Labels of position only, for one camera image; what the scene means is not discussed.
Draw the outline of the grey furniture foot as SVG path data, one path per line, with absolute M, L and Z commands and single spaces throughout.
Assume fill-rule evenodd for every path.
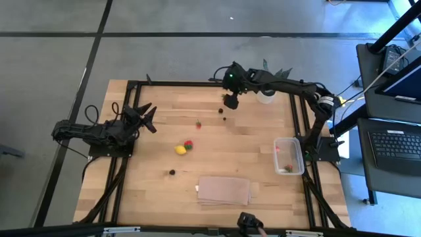
M 17 149 L 0 144 L 0 155 L 12 155 L 15 157 L 23 157 L 24 152 Z

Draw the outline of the black power adapter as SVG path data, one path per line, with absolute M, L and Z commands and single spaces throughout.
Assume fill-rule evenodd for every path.
M 403 49 L 398 45 L 390 45 L 386 47 L 386 49 L 384 50 L 382 63 L 382 70 L 384 71 L 384 76 L 390 77 L 396 75 L 409 64 L 409 61 L 406 57 L 402 57 L 398 62 L 394 63 L 394 61 L 396 61 L 406 51 L 406 49 Z

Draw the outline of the black laptop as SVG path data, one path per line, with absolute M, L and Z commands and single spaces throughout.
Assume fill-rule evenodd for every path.
M 379 169 L 421 176 L 421 132 L 369 130 L 368 137 Z

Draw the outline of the snake plant in white pot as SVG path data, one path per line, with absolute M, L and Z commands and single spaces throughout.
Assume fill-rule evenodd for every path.
M 290 72 L 293 69 L 290 68 L 288 70 L 284 70 L 284 69 L 280 69 L 279 71 L 277 71 L 274 76 L 277 79 L 288 79 Z M 274 90 L 266 90 L 266 91 L 259 91 L 256 95 L 257 97 L 257 101 L 262 103 L 262 104 L 269 104 L 271 102 L 273 102 L 274 98 L 275 98 L 276 92 Z

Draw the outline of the silver beam bracket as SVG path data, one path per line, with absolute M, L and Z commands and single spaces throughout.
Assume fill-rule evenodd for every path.
M 324 237 L 324 234 L 307 230 L 286 230 L 285 237 Z
M 121 234 L 121 233 L 132 233 L 132 232 L 140 232 L 140 226 L 114 226 L 114 227 L 106 227 L 103 229 L 103 234 Z

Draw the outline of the black diagonal frame pole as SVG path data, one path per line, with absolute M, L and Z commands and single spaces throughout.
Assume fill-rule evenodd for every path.
M 395 36 L 419 16 L 421 16 L 421 0 L 415 2 L 375 43 L 369 46 L 369 52 L 379 53 Z

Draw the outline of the black computer monitor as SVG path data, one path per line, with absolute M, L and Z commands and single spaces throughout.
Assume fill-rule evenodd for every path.
M 375 93 L 421 105 L 421 56 L 384 82 Z

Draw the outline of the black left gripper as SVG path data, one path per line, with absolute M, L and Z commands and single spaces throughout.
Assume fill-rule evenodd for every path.
M 152 106 L 152 103 L 148 103 L 142 105 L 140 107 L 132 108 L 129 105 L 125 105 L 123 107 L 123 115 L 124 115 L 124 129 L 138 129 L 143 126 L 143 119 L 142 115 L 148 111 L 148 109 Z M 155 133 L 157 129 L 153 125 L 153 117 L 157 107 L 153 107 L 148 113 L 144 115 L 144 127 L 148 129 L 151 133 Z

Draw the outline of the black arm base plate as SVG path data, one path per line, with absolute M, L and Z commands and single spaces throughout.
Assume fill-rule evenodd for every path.
M 303 159 L 305 161 L 326 161 L 326 162 L 336 162 L 340 161 L 338 147 L 334 146 L 336 143 L 335 138 L 333 137 L 319 137 L 316 145 L 311 145 L 309 147 L 304 146 L 304 137 L 298 136 L 301 151 L 303 154 Z
M 133 142 L 123 146 L 91 145 L 88 155 L 92 157 L 131 157 L 133 150 Z

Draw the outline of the dark grey cart shelf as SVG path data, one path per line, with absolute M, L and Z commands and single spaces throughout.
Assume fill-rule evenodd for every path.
M 421 176 L 408 176 L 379 169 L 368 137 L 369 130 L 406 130 L 421 132 L 421 126 L 360 118 L 357 121 L 364 175 L 369 190 L 421 198 Z
M 363 88 L 366 89 L 380 73 L 382 56 L 369 52 L 365 44 L 358 44 L 356 50 Z M 382 76 L 364 93 L 368 117 L 421 124 L 421 105 L 397 101 L 393 97 L 375 93 L 374 86 L 386 80 L 387 78 Z

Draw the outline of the black frame crossbeam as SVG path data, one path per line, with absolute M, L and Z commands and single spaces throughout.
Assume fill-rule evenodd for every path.
M 43 226 L 33 228 L 21 228 L 21 229 L 10 229 L 0 230 L 0 237 L 86 237 L 102 235 L 103 229 L 106 227 L 118 226 L 113 223 L 92 223 L 92 224 L 70 224 L 61 226 Z M 239 234 L 239 228 L 194 228 L 194 227 L 158 227 L 158 226 L 140 226 L 140 232 L 132 233 L 143 233 L 143 232 L 163 232 L 163 233 L 188 233 L 188 234 L 204 234 L 207 236 L 241 236 Z M 266 229 L 265 232 L 268 235 L 276 235 L 285 237 L 285 232 L 289 229 Z M 324 237 L 406 237 L 394 234 L 382 234 L 375 232 L 363 232 L 357 231 L 353 228 L 340 229 L 340 228 L 324 228 L 314 227 L 310 229 L 304 229 L 313 232 L 322 232 Z M 248 236 L 252 234 L 258 234 L 259 232 L 254 228 L 247 230 Z

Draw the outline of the clear plastic tupperware container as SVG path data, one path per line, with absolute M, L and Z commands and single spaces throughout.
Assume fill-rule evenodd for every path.
M 276 138 L 273 143 L 274 169 L 276 174 L 286 176 L 301 176 L 305 171 L 303 154 L 297 138 Z M 292 165 L 293 171 L 287 172 L 284 167 Z

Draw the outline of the black handheld object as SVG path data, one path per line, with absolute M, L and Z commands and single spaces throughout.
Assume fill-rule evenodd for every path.
M 263 230 L 264 224 L 257 219 L 253 214 L 241 212 L 237 220 L 237 226 L 239 227 L 239 234 L 242 237 L 249 237 L 247 230 L 249 228 L 254 228 L 258 232 Z

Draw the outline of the folded beige cloth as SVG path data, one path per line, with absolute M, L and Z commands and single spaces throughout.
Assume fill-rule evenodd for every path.
M 248 205 L 251 183 L 244 178 L 202 176 L 198 183 L 197 199 L 207 205 Z

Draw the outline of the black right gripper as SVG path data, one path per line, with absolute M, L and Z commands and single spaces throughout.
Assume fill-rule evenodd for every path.
M 233 62 L 230 66 L 227 67 L 224 77 L 222 79 L 222 87 L 225 90 L 233 92 L 232 95 L 229 95 L 224 104 L 229 109 L 237 109 L 239 101 L 237 100 L 237 95 L 242 93 L 245 90 L 244 79 L 246 75 L 246 70 L 237 62 Z

